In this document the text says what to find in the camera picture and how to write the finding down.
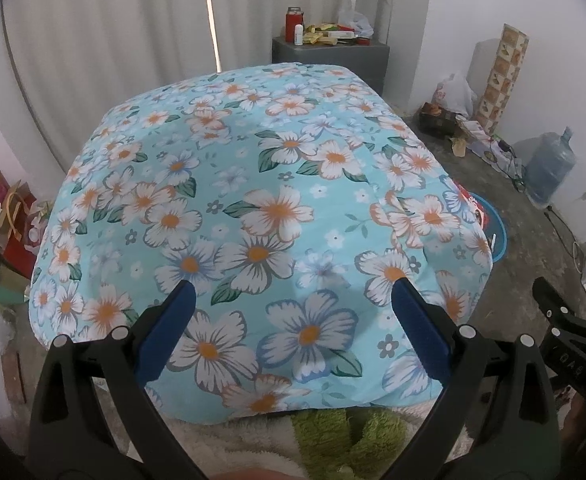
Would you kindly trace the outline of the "red white peanut bag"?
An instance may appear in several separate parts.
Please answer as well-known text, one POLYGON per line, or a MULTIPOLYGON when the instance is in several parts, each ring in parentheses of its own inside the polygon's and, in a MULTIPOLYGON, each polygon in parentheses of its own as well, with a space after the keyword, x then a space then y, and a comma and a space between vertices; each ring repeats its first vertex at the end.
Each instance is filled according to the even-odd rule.
POLYGON ((460 214, 465 222, 477 222, 482 229, 488 226, 489 220, 484 206, 464 186, 457 183, 460 203, 460 214))

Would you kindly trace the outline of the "blue mesh trash basket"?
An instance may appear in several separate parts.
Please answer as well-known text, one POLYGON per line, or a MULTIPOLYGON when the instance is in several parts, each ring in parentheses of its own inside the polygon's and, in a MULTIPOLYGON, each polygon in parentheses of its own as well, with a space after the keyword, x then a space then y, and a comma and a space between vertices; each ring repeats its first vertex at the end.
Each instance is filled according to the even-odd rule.
POLYGON ((483 229, 491 249, 492 261, 498 262, 506 255, 506 248, 508 248, 506 225, 498 210, 488 200, 475 193, 472 193, 471 196, 478 203, 480 210, 483 211, 483 229))

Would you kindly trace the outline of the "large blue water jug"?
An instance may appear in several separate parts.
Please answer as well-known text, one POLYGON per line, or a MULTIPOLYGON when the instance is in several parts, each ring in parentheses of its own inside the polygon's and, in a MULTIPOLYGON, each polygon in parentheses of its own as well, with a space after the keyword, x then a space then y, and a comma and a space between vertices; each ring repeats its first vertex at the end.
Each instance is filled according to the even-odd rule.
POLYGON ((577 158, 570 147, 572 137, 570 127, 566 127, 562 134, 543 133, 525 166, 525 192, 538 208, 546 208, 551 203, 553 194, 576 165, 577 158))

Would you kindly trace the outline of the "white fluffy blanket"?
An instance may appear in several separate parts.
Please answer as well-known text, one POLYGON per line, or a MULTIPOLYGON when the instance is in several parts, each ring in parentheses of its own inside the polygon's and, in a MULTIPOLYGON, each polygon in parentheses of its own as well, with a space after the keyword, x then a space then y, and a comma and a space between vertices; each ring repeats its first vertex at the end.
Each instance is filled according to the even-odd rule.
POLYGON ((325 408, 259 415, 217 425, 167 418, 208 476, 249 468, 307 479, 378 479, 434 408, 325 408))

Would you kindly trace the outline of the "red gift bag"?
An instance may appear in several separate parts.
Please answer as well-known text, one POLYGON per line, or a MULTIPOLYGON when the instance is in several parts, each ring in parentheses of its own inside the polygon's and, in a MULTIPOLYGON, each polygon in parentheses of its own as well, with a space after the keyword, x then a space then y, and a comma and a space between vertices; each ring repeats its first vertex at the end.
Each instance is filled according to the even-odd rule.
POLYGON ((2 204, 2 212, 6 215, 8 223, 7 241, 2 258, 12 270, 24 278, 32 276, 37 252, 28 239, 30 221, 33 219, 32 203, 34 200, 31 193, 23 197, 16 188, 10 188, 2 204))

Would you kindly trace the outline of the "dark cardboard box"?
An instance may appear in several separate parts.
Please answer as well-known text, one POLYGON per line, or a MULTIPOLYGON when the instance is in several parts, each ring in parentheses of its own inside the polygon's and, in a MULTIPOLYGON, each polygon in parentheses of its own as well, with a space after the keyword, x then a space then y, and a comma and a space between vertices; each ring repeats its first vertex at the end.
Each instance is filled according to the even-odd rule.
POLYGON ((435 103, 426 102, 418 113, 419 129, 435 138, 451 138, 458 130, 457 115, 435 103))

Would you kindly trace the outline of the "white plastic shopping bag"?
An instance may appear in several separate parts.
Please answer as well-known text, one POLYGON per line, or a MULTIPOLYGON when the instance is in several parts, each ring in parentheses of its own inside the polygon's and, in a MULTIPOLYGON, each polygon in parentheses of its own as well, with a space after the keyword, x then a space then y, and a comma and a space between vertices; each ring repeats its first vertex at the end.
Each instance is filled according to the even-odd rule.
POLYGON ((432 102, 451 113, 471 118, 477 103, 477 94, 459 72, 451 74, 436 87, 432 102))

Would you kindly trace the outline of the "patterned rolled mat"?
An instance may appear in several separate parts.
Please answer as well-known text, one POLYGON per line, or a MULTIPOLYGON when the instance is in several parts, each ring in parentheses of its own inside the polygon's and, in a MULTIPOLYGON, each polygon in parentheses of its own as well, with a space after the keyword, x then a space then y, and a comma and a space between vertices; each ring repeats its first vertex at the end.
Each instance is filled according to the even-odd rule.
POLYGON ((528 49, 529 37, 509 24, 504 24, 494 64, 487 78, 486 88, 478 100, 474 118, 484 131, 492 136, 508 105, 514 84, 528 49))

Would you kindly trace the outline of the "grey bedside cabinet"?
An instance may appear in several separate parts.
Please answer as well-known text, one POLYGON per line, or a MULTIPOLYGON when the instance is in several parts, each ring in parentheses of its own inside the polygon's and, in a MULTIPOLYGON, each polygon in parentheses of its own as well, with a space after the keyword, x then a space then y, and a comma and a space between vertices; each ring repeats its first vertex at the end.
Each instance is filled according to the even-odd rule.
POLYGON ((389 46, 377 40, 372 40, 370 44, 295 46, 288 44, 282 37, 276 37, 271 43, 271 62, 300 62, 346 67, 369 84, 375 92, 382 94, 390 50, 389 46))

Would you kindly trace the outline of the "clear plastic bag on cabinet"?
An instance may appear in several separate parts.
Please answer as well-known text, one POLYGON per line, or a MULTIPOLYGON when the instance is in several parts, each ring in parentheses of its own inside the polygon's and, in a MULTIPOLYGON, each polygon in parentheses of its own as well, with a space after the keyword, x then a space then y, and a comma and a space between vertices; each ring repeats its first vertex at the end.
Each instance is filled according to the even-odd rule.
POLYGON ((356 37, 370 39, 374 30, 369 20, 357 9, 357 0, 349 0, 339 13, 337 23, 351 29, 356 37))

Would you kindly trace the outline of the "small white bottle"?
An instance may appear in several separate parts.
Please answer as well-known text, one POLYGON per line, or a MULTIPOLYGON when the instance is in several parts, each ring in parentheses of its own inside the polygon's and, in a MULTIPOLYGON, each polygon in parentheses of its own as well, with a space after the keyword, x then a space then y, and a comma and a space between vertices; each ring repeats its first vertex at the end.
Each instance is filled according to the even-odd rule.
POLYGON ((296 47, 299 47, 304 43, 304 25, 303 24, 296 24, 294 26, 293 42, 296 47))

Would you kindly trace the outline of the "white curtain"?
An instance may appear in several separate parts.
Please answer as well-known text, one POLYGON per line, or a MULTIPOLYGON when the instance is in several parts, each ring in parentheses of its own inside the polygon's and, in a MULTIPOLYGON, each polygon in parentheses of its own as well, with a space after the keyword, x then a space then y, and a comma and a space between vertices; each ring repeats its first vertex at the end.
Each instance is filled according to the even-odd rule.
POLYGON ((267 62, 284 15, 353 4, 385 37, 393 0, 0 0, 0 132, 57 181, 116 104, 174 81, 267 62))

